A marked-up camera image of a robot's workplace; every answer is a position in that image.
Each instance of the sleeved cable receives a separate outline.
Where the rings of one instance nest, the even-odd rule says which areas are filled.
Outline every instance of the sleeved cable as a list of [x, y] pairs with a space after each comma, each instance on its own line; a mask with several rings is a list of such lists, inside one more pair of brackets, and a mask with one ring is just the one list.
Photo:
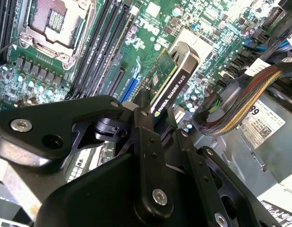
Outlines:
[[232, 131], [247, 116], [261, 94], [283, 77], [292, 78], [292, 62], [276, 64], [259, 72], [223, 117], [201, 125], [198, 130], [206, 136], [221, 136]]

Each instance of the screw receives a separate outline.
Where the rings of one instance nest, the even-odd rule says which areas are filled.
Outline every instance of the screw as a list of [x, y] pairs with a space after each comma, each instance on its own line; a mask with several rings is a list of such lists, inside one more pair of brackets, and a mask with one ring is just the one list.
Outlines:
[[111, 101], [110, 104], [113, 105], [114, 107], [119, 107], [119, 104], [116, 103], [115, 101]]
[[214, 214], [216, 222], [219, 224], [220, 227], [228, 227], [228, 223], [226, 219], [220, 213]]
[[142, 113], [144, 116], [147, 116], [147, 115], [148, 115], [144, 110], [142, 110], [141, 113]]
[[188, 137], [188, 134], [187, 134], [185, 131], [182, 131], [182, 135], [183, 135], [184, 137]]
[[27, 132], [31, 131], [33, 125], [25, 119], [15, 119], [10, 123], [10, 127], [18, 132]]
[[154, 189], [152, 192], [152, 197], [157, 204], [161, 206], [166, 206], [167, 195], [161, 189]]
[[212, 150], [206, 149], [206, 151], [207, 151], [208, 154], [213, 155]]

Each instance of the gray metal panel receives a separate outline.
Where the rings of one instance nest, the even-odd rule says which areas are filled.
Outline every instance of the gray metal panel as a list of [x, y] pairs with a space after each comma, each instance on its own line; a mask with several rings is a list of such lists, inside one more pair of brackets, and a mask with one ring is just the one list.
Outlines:
[[[256, 150], [240, 128], [217, 138], [201, 135], [196, 130], [191, 133], [196, 148], [212, 147], [255, 196], [260, 196], [292, 174], [292, 114], [268, 94], [263, 94], [260, 100], [286, 124]], [[224, 111], [220, 108], [209, 121], [214, 121], [223, 114]]]
[[260, 100], [286, 121], [283, 127], [255, 151], [280, 183], [292, 174], [292, 114], [267, 94], [262, 95]]

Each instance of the pcie slot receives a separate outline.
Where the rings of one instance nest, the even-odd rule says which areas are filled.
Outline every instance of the pcie slot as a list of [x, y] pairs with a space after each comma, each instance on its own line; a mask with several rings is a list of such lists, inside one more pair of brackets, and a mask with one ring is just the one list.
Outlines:
[[85, 54], [83, 56], [82, 61], [80, 62], [80, 66], [78, 68], [78, 70], [75, 73], [75, 79], [74, 82], [72, 84], [72, 87], [66, 97], [66, 99], [71, 99], [73, 97], [73, 95], [77, 92], [78, 89], [78, 85], [82, 82], [82, 80], [84, 79], [84, 77], [86, 76], [86, 74], [84, 74], [84, 70], [86, 70], [86, 67], [88, 65], [88, 58], [90, 57], [93, 48], [96, 44], [96, 41], [98, 39], [99, 33], [101, 31], [101, 27], [104, 23], [104, 20], [109, 12], [110, 7], [112, 6], [112, 0], [106, 0], [103, 6], [103, 9], [101, 11], [100, 17], [96, 22], [96, 27], [94, 29], [94, 33], [91, 37], [91, 40], [89, 42], [89, 45], [85, 51]]
[[[124, 24], [124, 21], [127, 17], [128, 9], [129, 9], [128, 6], [123, 6], [122, 14], [120, 16], [120, 19], [118, 20], [117, 25], [116, 25], [117, 29], [115, 29], [113, 31], [113, 34], [109, 40], [109, 43], [108, 43], [108, 45], [106, 45], [105, 50], [103, 51], [103, 54], [101, 55], [101, 59], [99, 60], [98, 64], [96, 64], [94, 66], [94, 70], [91, 73], [91, 75], [93, 75], [93, 79], [92, 79], [92, 82], [89, 84], [88, 90], [84, 94], [84, 97], [92, 96], [93, 89], [96, 89], [95, 85], [100, 83], [100, 81], [102, 79], [103, 71], [105, 70], [105, 66], [106, 66], [108, 59], [110, 57], [110, 53], [112, 53], [113, 46], [115, 47], [115, 45], [116, 45], [116, 40], [119, 37], [119, 32], [122, 29], [122, 25]], [[96, 55], [99, 56], [101, 51], [102, 51], [101, 49], [98, 49]]]
[[112, 28], [113, 23], [115, 22], [115, 19], [118, 15], [118, 11], [119, 11], [120, 5], [114, 5], [113, 6], [113, 10], [112, 10], [112, 14], [110, 15], [109, 21], [108, 23], [105, 25], [105, 29], [104, 32], [102, 34], [102, 36], [100, 37], [100, 40], [98, 41], [98, 44], [96, 45], [96, 51], [93, 54], [91, 63], [89, 64], [88, 70], [86, 72], [86, 77], [84, 78], [81, 86], [80, 86], [80, 90], [78, 91], [77, 94], [75, 94], [75, 98], [80, 98], [80, 97], [84, 97], [85, 96], [85, 90], [88, 89], [88, 85], [90, 83], [92, 83], [93, 78], [94, 78], [94, 70], [95, 67], [98, 66], [98, 57], [100, 54], [100, 51], [104, 48], [104, 45], [107, 44], [107, 39], [108, 36], [110, 34], [110, 30]]
[[131, 95], [132, 91], [135, 89], [138, 80], [136, 78], [131, 78], [129, 84], [127, 85], [125, 91], [122, 94], [120, 99], [120, 103], [123, 103], [128, 100], [129, 96]]
[[114, 78], [114, 80], [112, 81], [112, 83], [110, 84], [106, 94], [108, 94], [109, 96], [113, 96], [113, 94], [116, 91], [118, 85], [120, 84], [125, 72], [126, 72], [126, 69], [124, 69], [123, 67], [119, 68], [118, 73], [117, 73], [116, 77]]

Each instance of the green circuit board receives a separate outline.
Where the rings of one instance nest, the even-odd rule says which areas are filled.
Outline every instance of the green circuit board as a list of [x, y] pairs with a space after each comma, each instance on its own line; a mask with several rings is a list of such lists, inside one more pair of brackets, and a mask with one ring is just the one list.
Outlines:
[[[139, 11], [134, 25], [138, 30], [134, 37], [126, 39], [120, 50], [122, 59], [113, 65], [108, 78], [102, 85], [100, 94], [105, 94], [119, 68], [122, 67], [126, 69], [126, 72], [113, 94], [117, 99], [121, 99], [139, 58], [142, 62], [139, 83], [130, 95], [129, 100], [131, 100], [139, 91], [162, 49], [169, 49], [184, 27], [208, 43], [212, 51], [201, 62], [201, 66], [189, 81], [189, 88], [179, 95], [176, 105], [180, 105], [194, 94], [202, 99], [205, 88], [209, 85], [216, 87], [214, 80], [220, 77], [226, 64], [248, 39], [248, 36], [243, 35], [241, 31], [248, 27], [256, 29], [262, 23], [273, 5], [272, 3], [264, 4], [265, 2], [262, 1], [259, 4], [257, 1], [253, 4], [252, 0], [244, 2], [240, 0], [156, 0], [152, 3], [158, 6], [159, 12], [153, 17], [154, 15], [147, 13], [148, 1], [135, 1], [134, 5]], [[259, 13], [258, 8], [263, 8], [263, 5], [265, 9]], [[180, 16], [174, 14], [175, 8], [181, 10]]]
[[[17, 0], [11, 40], [19, 36], [20, 27], [31, 23], [39, 1], [43, 0]], [[51, 58], [32, 46], [24, 48], [21, 42], [9, 48], [6, 65], [8, 71], [0, 71], [0, 111], [13, 108], [14, 103], [20, 99], [36, 97], [38, 104], [64, 99], [74, 82], [75, 72], [83, 61], [107, 1], [86, 0], [86, 2], [89, 2], [90, 6], [85, 9], [85, 17], [80, 18], [77, 24], [77, 28], [80, 29], [76, 30], [69, 43], [71, 48], [75, 47], [74, 50], [78, 50], [76, 63], [70, 69], [65, 69], [61, 61]], [[130, 18], [131, 25], [124, 42], [118, 49], [117, 60], [113, 61], [95, 94], [106, 94], [116, 80], [116, 75], [120, 75], [119, 71], [122, 68], [124, 73], [112, 95], [120, 100], [136, 73], [138, 82], [131, 88], [128, 98], [131, 100], [141, 88], [147, 75], [151, 73], [150, 70], [157, 63], [162, 50], [169, 50], [181, 30], [186, 28], [210, 47], [210, 53], [201, 61], [197, 72], [178, 96], [175, 106], [184, 103], [191, 95], [197, 95], [201, 102], [204, 90], [208, 86], [218, 89], [214, 80], [220, 77], [226, 64], [249, 38], [241, 31], [246, 28], [256, 29], [273, 7], [270, 0], [132, 0], [128, 2], [131, 8], [127, 18]], [[109, 11], [104, 24], [108, 23], [110, 14]], [[65, 19], [62, 13], [52, 11], [49, 19], [48, 27], [56, 32], [61, 30], [59, 23]], [[26, 67], [30, 67], [30, 71], [25, 70], [23, 65], [22, 68], [18, 66], [19, 58], [23, 61], [21, 64], [24, 66], [25, 63], [28, 64]], [[34, 74], [31, 67], [35, 65], [38, 66], [38, 70], [46, 70], [45, 79]], [[17, 79], [20, 74], [25, 75], [23, 81]], [[56, 83], [55, 80], [48, 78], [49, 75], [53, 75], [55, 79], [60, 78], [61, 81]], [[162, 83], [158, 83], [158, 88], [151, 90], [151, 94], [163, 85], [164, 76], [158, 78]], [[44, 90], [51, 89], [53, 94], [48, 95], [40, 91], [38, 88], [41, 85], [44, 86]]]

